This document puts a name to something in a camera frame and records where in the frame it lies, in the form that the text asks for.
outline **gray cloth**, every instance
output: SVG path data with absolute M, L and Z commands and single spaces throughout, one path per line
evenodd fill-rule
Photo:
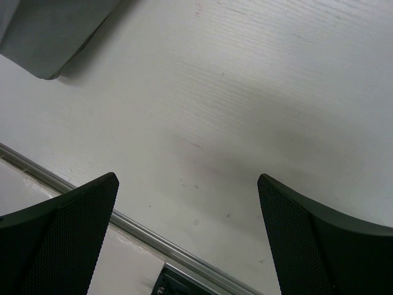
M 53 79 L 120 0 L 0 0 L 0 54 Z

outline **screw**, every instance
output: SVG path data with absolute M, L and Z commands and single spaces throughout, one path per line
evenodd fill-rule
M 157 295 L 164 295 L 164 292 L 165 292 L 165 288 L 159 287 L 159 289 L 157 290 Z

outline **metal frame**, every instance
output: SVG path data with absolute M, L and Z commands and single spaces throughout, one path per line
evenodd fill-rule
M 0 143 L 0 159 L 5 160 L 43 185 L 65 194 L 76 187 L 44 167 Z M 237 279 L 202 261 L 129 217 L 114 210 L 111 224 L 166 256 L 166 266 L 216 295 L 263 295 Z

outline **metal strip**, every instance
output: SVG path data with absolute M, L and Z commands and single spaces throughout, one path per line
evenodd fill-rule
M 9 162 L 11 165 L 17 167 L 27 175 L 30 175 L 43 185 L 61 194 L 65 194 L 66 192 L 76 188 L 71 183 L 57 175 L 54 175 L 44 167 L 27 159 L 2 143 L 0 143 L 0 159 Z M 183 274 L 187 273 L 188 277 L 192 278 L 196 282 L 200 282 L 200 285 L 209 285 L 208 288 L 211 291 L 215 290 L 214 292 L 216 294 L 223 294 L 218 291 L 218 289 L 222 289 L 226 291 L 224 293 L 234 295 L 263 295 L 244 283 L 241 283 L 237 279 L 223 273 L 221 270 L 179 248 L 175 244 L 165 240 L 163 237 L 157 235 L 116 210 L 112 213 L 111 223 L 122 229 L 124 232 L 142 241 L 146 245 L 164 254 L 169 258 L 167 265 L 172 267 L 174 270 L 177 269 L 177 271 L 180 271 Z M 206 284 L 206 282 L 202 282 L 198 278 L 203 278 L 209 283 Z

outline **black mesh surface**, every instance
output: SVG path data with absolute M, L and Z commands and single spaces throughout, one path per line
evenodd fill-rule
M 309 214 L 271 185 L 268 178 L 259 178 L 258 191 L 282 294 L 335 294 Z
M 57 208 L 18 294 L 87 293 L 118 186 L 113 175 Z

